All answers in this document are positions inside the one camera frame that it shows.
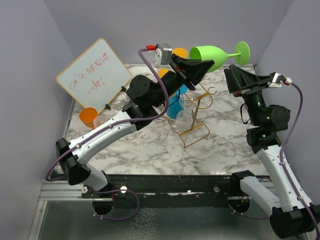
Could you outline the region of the blue goblet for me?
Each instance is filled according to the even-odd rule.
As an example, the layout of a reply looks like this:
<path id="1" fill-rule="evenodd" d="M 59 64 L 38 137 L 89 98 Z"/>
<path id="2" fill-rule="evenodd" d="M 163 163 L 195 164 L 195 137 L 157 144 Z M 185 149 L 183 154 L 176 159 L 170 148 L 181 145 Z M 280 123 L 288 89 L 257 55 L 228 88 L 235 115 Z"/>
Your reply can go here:
<path id="1" fill-rule="evenodd" d="M 170 98 L 166 115 L 171 119 L 176 119 L 177 114 L 184 109 L 183 107 L 183 94 L 189 89 L 183 85 L 179 88 Z"/>

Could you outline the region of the clear glass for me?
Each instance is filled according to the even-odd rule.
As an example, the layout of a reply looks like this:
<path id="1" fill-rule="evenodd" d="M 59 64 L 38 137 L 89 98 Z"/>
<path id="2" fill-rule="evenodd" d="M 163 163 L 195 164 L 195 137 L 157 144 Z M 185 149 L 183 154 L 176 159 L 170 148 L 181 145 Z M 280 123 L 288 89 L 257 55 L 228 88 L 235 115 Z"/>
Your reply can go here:
<path id="1" fill-rule="evenodd" d="M 99 115 L 93 120 L 93 125 L 95 128 L 97 128 L 104 124 L 106 121 L 107 119 L 103 115 Z"/>
<path id="2" fill-rule="evenodd" d="M 193 122 L 192 107 L 193 103 L 187 98 L 180 97 L 179 104 L 182 110 L 176 115 L 176 127 L 179 132 L 187 131 L 191 128 Z"/>

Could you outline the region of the orange cup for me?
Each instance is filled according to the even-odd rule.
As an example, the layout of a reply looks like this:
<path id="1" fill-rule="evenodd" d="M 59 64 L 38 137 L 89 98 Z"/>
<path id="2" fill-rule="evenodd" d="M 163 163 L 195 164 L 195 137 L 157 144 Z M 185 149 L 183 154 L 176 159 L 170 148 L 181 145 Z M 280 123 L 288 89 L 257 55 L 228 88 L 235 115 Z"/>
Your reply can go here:
<path id="1" fill-rule="evenodd" d="M 95 108 L 86 107 L 80 112 L 79 119 L 86 127 L 90 129 L 94 129 L 95 128 L 94 120 L 97 116 L 98 116 L 98 112 Z"/>

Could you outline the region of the yellow goblet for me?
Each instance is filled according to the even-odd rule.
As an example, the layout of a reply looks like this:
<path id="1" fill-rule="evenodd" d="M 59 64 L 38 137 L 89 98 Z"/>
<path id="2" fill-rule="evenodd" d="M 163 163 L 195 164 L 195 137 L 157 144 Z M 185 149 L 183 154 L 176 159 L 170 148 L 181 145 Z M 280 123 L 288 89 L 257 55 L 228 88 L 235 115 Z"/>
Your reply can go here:
<path id="1" fill-rule="evenodd" d="M 161 68 L 158 70 L 158 75 L 160 78 L 162 78 L 169 70 L 165 69 L 165 68 Z"/>
<path id="2" fill-rule="evenodd" d="M 178 56 L 180 58 L 186 59 L 188 57 L 188 51 L 185 48 L 177 47 L 172 50 L 172 58 Z"/>

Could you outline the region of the green goblet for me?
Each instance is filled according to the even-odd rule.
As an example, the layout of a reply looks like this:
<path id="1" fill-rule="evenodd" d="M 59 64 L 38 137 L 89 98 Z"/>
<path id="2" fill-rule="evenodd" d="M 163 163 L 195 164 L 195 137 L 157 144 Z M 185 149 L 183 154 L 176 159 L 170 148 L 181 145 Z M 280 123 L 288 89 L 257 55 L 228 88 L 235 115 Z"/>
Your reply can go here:
<path id="1" fill-rule="evenodd" d="M 223 49 L 214 45 L 194 46 L 189 52 L 190 59 L 202 61 L 214 61 L 213 66 L 207 71 L 211 73 L 219 69 L 228 58 L 234 58 L 235 62 L 240 65 L 246 65 L 251 57 L 251 50 L 245 41 L 238 42 L 233 53 L 226 53 Z"/>

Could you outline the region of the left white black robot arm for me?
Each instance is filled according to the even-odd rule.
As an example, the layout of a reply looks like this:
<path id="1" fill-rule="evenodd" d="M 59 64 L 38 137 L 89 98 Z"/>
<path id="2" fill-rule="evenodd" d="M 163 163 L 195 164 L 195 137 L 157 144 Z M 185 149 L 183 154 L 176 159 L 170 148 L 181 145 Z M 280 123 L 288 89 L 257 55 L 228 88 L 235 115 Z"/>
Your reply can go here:
<path id="1" fill-rule="evenodd" d="M 137 132 L 159 118 L 156 108 L 169 105 L 169 96 L 182 86 L 194 91 L 205 74 L 214 65 L 213 60 L 185 59 L 172 54 L 167 72 L 157 81 L 145 75 L 136 75 L 126 94 L 129 102 L 110 120 L 89 133 L 55 143 L 57 161 L 68 184 L 85 184 L 97 196 L 106 197 L 111 190 L 107 175 L 89 165 L 89 160 L 118 139 Z"/>

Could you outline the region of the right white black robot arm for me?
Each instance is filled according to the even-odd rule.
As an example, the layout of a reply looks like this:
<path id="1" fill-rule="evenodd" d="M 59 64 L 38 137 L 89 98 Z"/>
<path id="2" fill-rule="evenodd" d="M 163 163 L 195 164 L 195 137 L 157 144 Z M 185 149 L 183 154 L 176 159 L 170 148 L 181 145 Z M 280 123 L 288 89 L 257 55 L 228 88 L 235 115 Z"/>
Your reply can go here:
<path id="1" fill-rule="evenodd" d="M 267 106 L 263 97 L 266 88 L 297 85 L 277 72 L 255 75 L 233 64 L 224 70 L 224 74 L 229 92 L 243 98 L 247 106 L 253 126 L 247 130 L 247 143 L 267 170 L 276 194 L 248 170 L 232 174 L 230 191 L 236 196 L 245 193 L 251 197 L 267 214 L 279 238 L 315 231 L 315 238 L 319 239 L 320 207 L 299 184 L 284 154 L 287 142 L 282 143 L 277 135 L 288 129 L 291 111 L 281 105 Z"/>

